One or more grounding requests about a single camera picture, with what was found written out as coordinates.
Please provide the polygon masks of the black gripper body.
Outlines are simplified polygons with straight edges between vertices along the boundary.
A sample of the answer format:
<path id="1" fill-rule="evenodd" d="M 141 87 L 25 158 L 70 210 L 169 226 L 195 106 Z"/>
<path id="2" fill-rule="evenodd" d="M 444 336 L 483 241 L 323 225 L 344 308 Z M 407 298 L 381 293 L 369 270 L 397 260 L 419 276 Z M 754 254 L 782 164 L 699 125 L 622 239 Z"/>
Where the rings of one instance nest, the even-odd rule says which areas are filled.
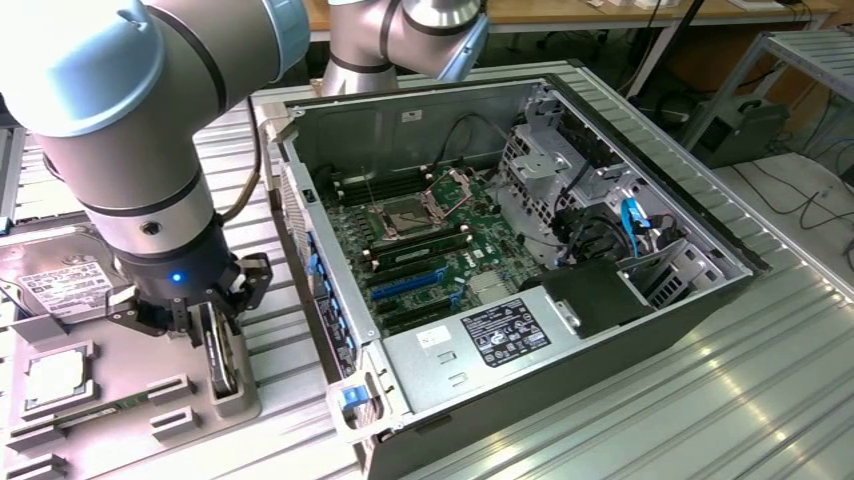
<path id="1" fill-rule="evenodd" d="M 211 220 L 184 246 L 169 252 L 145 256 L 117 249 L 113 252 L 148 301 L 174 298 L 203 301 L 208 290 L 228 289 L 240 275 L 219 218 Z"/>

